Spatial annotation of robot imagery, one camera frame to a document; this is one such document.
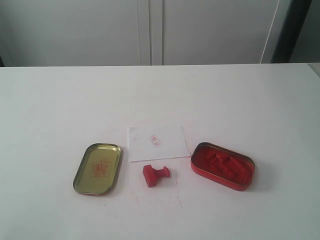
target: cabinet door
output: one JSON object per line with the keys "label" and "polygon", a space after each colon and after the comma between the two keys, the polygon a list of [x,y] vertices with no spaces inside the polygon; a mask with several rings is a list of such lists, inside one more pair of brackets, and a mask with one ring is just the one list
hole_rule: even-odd
{"label": "cabinet door", "polygon": [[148,0],[0,1],[6,66],[149,65]]}
{"label": "cabinet door", "polygon": [[163,0],[162,63],[260,63],[278,3],[279,0]]}

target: red stamp impression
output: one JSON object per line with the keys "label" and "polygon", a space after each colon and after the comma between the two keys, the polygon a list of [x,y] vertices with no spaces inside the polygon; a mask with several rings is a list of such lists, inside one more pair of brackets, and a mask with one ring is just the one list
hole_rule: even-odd
{"label": "red stamp impression", "polygon": [[155,148],[158,148],[161,146],[161,142],[159,140],[159,138],[156,135],[153,135],[151,137],[149,137],[150,142],[153,144],[153,146]]}
{"label": "red stamp impression", "polygon": [[92,163],[93,176],[102,178],[109,176],[110,161],[107,158],[101,158],[100,162]]}

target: tabletop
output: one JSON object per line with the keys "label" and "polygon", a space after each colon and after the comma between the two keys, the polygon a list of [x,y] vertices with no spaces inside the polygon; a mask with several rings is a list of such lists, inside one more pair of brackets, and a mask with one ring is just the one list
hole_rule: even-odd
{"label": "tabletop", "polygon": [[[320,239],[320,78],[307,64],[0,69],[0,239]],[[240,192],[190,158],[128,163],[128,127],[183,127],[256,164]],[[81,195],[88,146],[124,150],[115,188]],[[143,166],[171,178],[148,188]]]}

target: gold tin lid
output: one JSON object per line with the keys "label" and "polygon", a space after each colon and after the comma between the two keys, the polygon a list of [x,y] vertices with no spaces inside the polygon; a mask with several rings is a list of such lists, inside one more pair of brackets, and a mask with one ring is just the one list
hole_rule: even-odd
{"label": "gold tin lid", "polygon": [[74,177],[74,190],[79,194],[106,194],[114,184],[120,157],[121,148],[117,145],[89,146]]}

